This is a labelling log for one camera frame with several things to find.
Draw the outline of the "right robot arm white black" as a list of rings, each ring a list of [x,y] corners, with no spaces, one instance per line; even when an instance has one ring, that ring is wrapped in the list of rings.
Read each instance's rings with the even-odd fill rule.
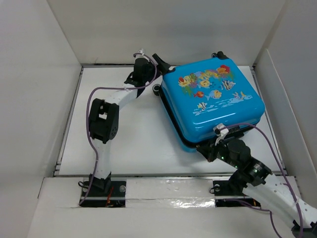
[[[231,195],[245,195],[276,214],[296,238],[317,236],[317,210],[298,197],[286,182],[263,162],[252,157],[250,148],[240,139],[220,141],[197,148],[208,162],[216,159],[236,169],[220,189]]]

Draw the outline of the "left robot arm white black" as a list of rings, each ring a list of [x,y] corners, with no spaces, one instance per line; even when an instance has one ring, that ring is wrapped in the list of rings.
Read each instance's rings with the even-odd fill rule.
[[[118,132],[119,111],[138,98],[158,77],[170,72],[171,65],[157,54],[149,57],[138,51],[134,58],[133,70],[123,85],[112,87],[114,93],[106,99],[93,98],[93,94],[102,89],[95,88],[86,106],[86,134],[96,155],[88,190],[93,189],[101,197],[108,195],[111,188],[110,143]]]

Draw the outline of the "blue kids suitcase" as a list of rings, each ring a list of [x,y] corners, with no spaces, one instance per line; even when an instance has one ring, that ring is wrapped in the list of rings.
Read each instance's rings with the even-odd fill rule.
[[[170,67],[158,91],[183,150],[216,139],[213,128],[236,125],[243,135],[257,125],[265,106],[235,62],[222,51],[210,59]]]

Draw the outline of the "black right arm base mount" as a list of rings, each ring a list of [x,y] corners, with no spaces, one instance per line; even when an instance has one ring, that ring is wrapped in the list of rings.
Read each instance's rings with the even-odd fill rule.
[[[229,182],[229,178],[213,179],[209,193],[214,196],[215,206],[218,208],[248,206],[260,209],[261,207],[258,201],[233,188]]]

